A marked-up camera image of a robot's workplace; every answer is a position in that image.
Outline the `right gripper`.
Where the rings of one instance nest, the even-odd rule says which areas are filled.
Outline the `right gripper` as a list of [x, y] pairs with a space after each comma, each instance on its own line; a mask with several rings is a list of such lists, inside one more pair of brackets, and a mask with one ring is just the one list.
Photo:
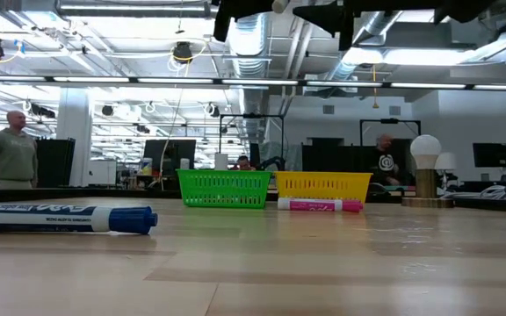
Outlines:
[[328, 32], [332, 38], [339, 34], [339, 51], [352, 46], [354, 17], [364, 11], [435, 10], [433, 23], [439, 24], [451, 15], [449, 0], [334, 0], [324, 5], [299, 6], [293, 14]]

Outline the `pink Expo marker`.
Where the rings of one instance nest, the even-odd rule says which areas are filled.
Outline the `pink Expo marker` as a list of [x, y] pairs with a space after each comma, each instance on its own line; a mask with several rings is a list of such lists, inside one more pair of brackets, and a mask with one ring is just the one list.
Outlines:
[[359, 213], [364, 204], [360, 201], [348, 199], [309, 199], [287, 198], [278, 199], [279, 210], [306, 212], [353, 212]]

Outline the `dark blue Expo marker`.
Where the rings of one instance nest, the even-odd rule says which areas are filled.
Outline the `dark blue Expo marker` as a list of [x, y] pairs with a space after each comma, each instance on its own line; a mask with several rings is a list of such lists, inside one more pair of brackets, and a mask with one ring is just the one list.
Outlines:
[[157, 222], [149, 206], [0, 204], [0, 233], [147, 234]]

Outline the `LED light bar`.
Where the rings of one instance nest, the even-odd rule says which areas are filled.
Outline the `LED light bar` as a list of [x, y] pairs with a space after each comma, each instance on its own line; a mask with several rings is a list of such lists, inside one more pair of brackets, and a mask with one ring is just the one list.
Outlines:
[[506, 84], [474, 83], [402, 83], [371, 81], [322, 81], [293, 79], [255, 78], [198, 78], [198, 77], [105, 77], [105, 76], [36, 76], [0, 75], [0, 83], [31, 85], [82, 85], [82, 86], [149, 86], [149, 87], [300, 87], [300, 88], [357, 88], [357, 89], [401, 89], [401, 90], [472, 90], [504, 91]]

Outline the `black partition panel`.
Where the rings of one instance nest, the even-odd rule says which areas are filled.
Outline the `black partition panel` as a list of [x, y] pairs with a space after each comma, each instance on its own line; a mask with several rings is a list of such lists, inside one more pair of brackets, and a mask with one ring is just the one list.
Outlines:
[[[410, 139], [390, 140], [386, 153], [393, 157], [399, 170], [412, 172], [414, 163], [409, 152]], [[302, 170], [318, 172], [373, 172], [378, 167], [379, 140], [365, 140], [362, 145], [340, 145], [337, 141], [317, 139], [313, 145], [302, 145]]]
[[74, 139], [36, 140], [39, 188], [69, 186], [75, 144]]

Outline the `black monitor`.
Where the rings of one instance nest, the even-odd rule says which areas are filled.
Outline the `black monitor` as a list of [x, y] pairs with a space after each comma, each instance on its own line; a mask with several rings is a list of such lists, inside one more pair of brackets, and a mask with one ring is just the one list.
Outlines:
[[474, 143], [473, 160], [476, 168], [506, 168], [506, 145]]
[[147, 140], [143, 157], [153, 159], [153, 171], [174, 176], [182, 158], [188, 158], [194, 169], [195, 150], [196, 140]]

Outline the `person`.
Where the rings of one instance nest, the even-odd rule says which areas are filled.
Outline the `person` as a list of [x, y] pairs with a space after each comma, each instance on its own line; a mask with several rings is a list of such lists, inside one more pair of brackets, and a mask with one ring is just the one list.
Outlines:
[[246, 155], [241, 155], [238, 157], [236, 164], [232, 167], [232, 170], [240, 170], [240, 171], [252, 171], [256, 168], [251, 165], [249, 158]]
[[23, 131], [25, 114], [9, 111], [0, 131], [0, 190], [31, 190], [38, 182], [36, 141]]
[[370, 164], [372, 181], [374, 183], [384, 186], [401, 185], [399, 166], [396, 164], [394, 156], [391, 153], [393, 139], [389, 134], [381, 134], [376, 141]]

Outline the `brass lamp with white bulb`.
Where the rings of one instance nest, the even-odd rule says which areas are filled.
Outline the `brass lamp with white bulb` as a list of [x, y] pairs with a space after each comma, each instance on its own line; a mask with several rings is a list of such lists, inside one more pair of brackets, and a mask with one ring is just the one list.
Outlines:
[[434, 136], [423, 134], [410, 145], [410, 153], [416, 164], [416, 195], [403, 197], [401, 205], [414, 208], [449, 209], [454, 207], [451, 199], [437, 195], [437, 158], [442, 146]]

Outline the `yellow plastic basket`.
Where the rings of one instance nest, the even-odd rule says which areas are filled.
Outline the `yellow plastic basket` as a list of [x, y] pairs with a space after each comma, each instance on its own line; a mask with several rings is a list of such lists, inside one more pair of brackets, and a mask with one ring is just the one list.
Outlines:
[[372, 173], [276, 171], [281, 198], [342, 199], [364, 203]]

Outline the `green plastic basket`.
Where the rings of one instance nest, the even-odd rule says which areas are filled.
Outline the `green plastic basket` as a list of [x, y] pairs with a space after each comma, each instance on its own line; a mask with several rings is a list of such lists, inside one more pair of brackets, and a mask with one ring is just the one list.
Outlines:
[[272, 173], [178, 169], [177, 176], [186, 206], [263, 209]]

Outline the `white lampshade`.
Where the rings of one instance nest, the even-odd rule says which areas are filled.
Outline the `white lampshade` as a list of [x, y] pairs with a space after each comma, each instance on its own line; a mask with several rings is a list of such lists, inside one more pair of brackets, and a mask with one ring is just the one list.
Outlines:
[[457, 161], [454, 153], [443, 152], [437, 157], [435, 170], [453, 171], [456, 168], [457, 168]]

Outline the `silver air duct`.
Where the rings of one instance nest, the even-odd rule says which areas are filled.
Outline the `silver air duct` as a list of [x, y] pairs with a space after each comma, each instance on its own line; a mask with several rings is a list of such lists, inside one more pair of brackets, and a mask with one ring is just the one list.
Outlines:
[[348, 80], [355, 69], [363, 64], [381, 63], [382, 48], [385, 46], [387, 32], [402, 15], [402, 11], [370, 11], [355, 20], [352, 47], [332, 68], [327, 80]]
[[[237, 79], [260, 79], [267, 75], [267, 30], [268, 14], [259, 13], [230, 23], [228, 43], [234, 77]], [[262, 114], [265, 93], [260, 88], [241, 88], [238, 90], [240, 112], [242, 114]]]

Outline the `black station frame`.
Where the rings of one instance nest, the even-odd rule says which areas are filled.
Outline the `black station frame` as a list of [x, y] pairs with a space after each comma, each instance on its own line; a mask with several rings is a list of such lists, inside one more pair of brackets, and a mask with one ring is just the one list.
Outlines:
[[[403, 124], [409, 130], [411, 130], [415, 135], [419, 136], [422, 134], [422, 122], [421, 120], [414, 119], [397, 119], [397, 118], [380, 118], [380, 119], [360, 119], [358, 121], [358, 144], [360, 147], [364, 146], [364, 134], [363, 131], [365, 123], [377, 123], [381, 125], [397, 125]], [[415, 131], [408, 127], [409, 124], [414, 124], [416, 126]]]

